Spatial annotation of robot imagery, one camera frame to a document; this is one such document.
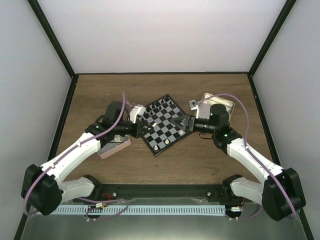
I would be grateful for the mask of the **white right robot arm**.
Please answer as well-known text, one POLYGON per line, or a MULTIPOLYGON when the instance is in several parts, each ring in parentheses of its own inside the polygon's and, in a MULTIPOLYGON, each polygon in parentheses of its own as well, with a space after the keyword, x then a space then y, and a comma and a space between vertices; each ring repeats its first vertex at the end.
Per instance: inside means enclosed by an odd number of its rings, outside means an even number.
POLYGON ((229 113, 223 104, 213 104, 208 118, 182 115, 171 123, 186 133, 210 134, 214 145, 226 155, 237 160, 258 180, 253 182, 235 174, 223 181, 223 198, 229 202, 238 197, 259 204, 266 214, 280 221, 306 205, 298 173, 293 168, 284 169, 253 149, 229 122, 229 113))

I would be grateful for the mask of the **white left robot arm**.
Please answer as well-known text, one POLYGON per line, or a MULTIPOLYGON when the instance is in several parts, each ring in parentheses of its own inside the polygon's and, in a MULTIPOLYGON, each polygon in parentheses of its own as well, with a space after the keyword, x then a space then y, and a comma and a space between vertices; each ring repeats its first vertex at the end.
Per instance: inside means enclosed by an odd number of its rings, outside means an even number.
POLYGON ((90 124, 80 138, 61 154, 37 166, 30 165, 24 174, 21 196, 25 205, 33 206, 46 216, 61 203, 79 199, 98 204, 102 196, 102 183, 91 175, 66 181, 66 177, 84 160, 97 153, 101 159, 123 150, 131 144, 130 138, 141 138, 151 130, 139 121, 146 107, 137 104, 123 119, 124 102, 112 102, 104 115, 90 124))

